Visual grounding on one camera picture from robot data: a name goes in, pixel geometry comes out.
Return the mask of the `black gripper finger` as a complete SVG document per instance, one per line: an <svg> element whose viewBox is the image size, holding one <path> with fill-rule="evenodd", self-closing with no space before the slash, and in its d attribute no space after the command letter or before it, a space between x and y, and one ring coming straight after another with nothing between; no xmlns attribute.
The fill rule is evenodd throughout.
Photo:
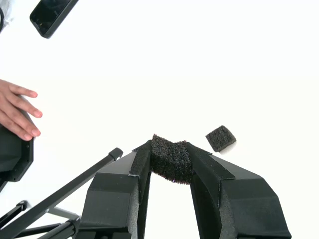
<svg viewBox="0 0 319 239"><path fill-rule="evenodd" d="M191 143L190 188L202 239L290 239L277 194L266 180Z"/></svg>
<svg viewBox="0 0 319 239"><path fill-rule="evenodd" d="M151 179L151 141L103 167L87 191L81 239L143 239Z"/></svg>

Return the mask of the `bare human hand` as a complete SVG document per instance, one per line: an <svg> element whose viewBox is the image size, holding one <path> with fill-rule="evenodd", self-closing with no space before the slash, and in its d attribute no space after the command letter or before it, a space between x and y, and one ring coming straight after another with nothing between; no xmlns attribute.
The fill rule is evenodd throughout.
<svg viewBox="0 0 319 239"><path fill-rule="evenodd" d="M35 118L41 118L42 112L22 96L36 98L38 94L11 82L0 81L0 124L19 138L30 141L40 136L41 132L23 112Z"/></svg>

